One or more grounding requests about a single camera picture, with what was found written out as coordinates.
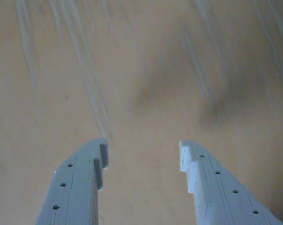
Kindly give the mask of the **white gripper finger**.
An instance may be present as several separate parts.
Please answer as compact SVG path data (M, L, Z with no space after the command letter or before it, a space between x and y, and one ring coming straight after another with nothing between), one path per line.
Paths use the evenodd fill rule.
M280 225L239 180L200 144L179 143L180 170L193 194L198 225Z
M95 138L74 152L57 168L36 223L97 225L98 191L107 167L105 138Z

